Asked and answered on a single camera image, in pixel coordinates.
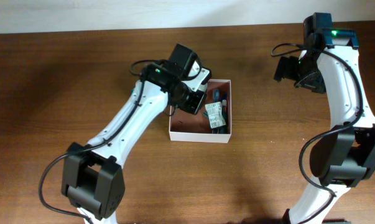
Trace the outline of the white cardboard box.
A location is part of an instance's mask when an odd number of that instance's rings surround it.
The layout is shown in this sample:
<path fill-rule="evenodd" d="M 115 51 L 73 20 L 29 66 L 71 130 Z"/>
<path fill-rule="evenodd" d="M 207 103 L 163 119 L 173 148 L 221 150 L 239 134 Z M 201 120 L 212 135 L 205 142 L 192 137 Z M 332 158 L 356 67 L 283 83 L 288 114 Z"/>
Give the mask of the white cardboard box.
<path fill-rule="evenodd" d="M 221 133 L 214 133 L 210 128 L 210 121 L 204 115 L 205 106 L 197 115 L 188 114 L 177 110 L 176 114 L 169 118 L 169 136 L 171 141 L 187 142 L 210 142 L 228 143 L 232 133 L 232 96 L 231 80 L 210 79 L 208 81 L 207 99 L 204 103 L 213 103 L 213 90 L 220 91 L 220 101 L 227 101 L 226 109 L 226 130 Z"/>

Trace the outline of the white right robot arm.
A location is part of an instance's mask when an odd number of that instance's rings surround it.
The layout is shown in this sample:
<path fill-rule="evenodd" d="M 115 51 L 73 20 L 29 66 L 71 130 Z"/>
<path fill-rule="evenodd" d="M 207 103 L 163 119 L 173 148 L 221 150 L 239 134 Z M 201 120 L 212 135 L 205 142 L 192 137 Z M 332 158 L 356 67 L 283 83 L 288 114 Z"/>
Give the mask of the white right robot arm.
<path fill-rule="evenodd" d="M 287 209 L 284 223 L 323 223 L 337 200 L 375 171 L 375 116 L 359 72 L 355 31 L 306 28 L 304 43 L 280 58 L 275 80 L 326 92 L 330 130 L 308 140 L 299 154 L 299 169 L 308 182 L 298 202 Z"/>

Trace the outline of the green white packet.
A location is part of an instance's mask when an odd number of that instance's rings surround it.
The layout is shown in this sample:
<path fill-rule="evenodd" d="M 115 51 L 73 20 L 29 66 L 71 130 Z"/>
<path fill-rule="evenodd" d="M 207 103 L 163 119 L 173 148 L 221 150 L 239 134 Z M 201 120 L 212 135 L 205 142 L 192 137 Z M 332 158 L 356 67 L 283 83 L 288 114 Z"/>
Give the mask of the green white packet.
<path fill-rule="evenodd" d="M 206 104 L 205 109 L 211 129 L 220 128 L 226 125 L 226 121 L 222 115 L 223 105 L 221 102 Z"/>

